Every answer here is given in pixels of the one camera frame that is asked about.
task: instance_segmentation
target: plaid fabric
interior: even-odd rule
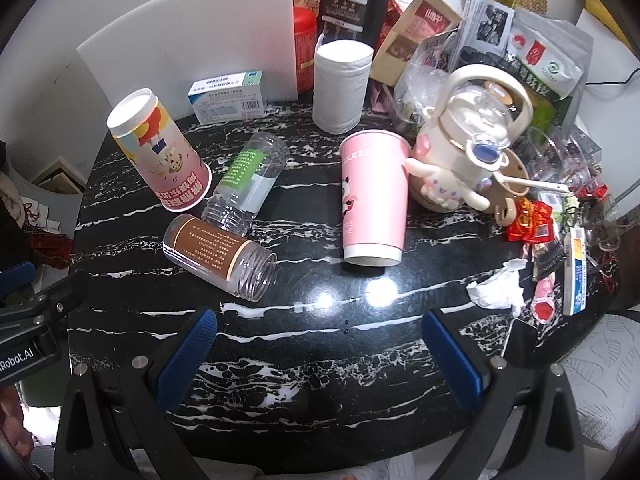
[[[74,247],[71,238],[59,233],[49,233],[26,223],[22,231],[33,250],[36,265],[47,264],[54,269],[66,269],[71,265],[71,251]]]

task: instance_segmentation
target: crumpled tissue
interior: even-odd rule
[[[482,469],[478,480],[491,480],[494,476],[498,474],[497,469]]]
[[[524,289],[520,286],[519,270],[527,267],[527,261],[514,258],[502,264],[502,268],[482,283],[471,282],[466,286],[469,298],[482,308],[511,308],[518,317],[524,306]]]

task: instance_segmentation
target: clear plastic jar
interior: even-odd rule
[[[280,137],[268,132],[253,134],[207,200],[200,218],[245,236],[288,158],[289,149]]]
[[[260,300],[275,276],[275,253],[189,214],[169,224],[162,250],[191,274],[249,301]]]

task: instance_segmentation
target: plastic cup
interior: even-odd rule
[[[352,134],[340,145],[344,261],[368,267],[400,263],[404,248],[409,143],[385,130]]]
[[[120,101],[107,127],[166,209],[186,211],[206,195],[211,170],[149,88]]]

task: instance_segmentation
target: red packet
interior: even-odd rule
[[[555,283],[556,274],[552,272],[536,284],[536,291],[531,301],[531,313],[539,323],[546,324],[554,316],[556,311]]]
[[[516,202],[516,219],[507,227],[507,240],[543,244],[555,238],[553,208],[540,200],[521,198]]]
[[[529,63],[530,65],[537,64],[540,61],[542,54],[544,54],[545,49],[546,47],[538,40],[534,41],[533,45],[531,45],[531,48],[529,49],[529,52],[527,52],[527,63]]]

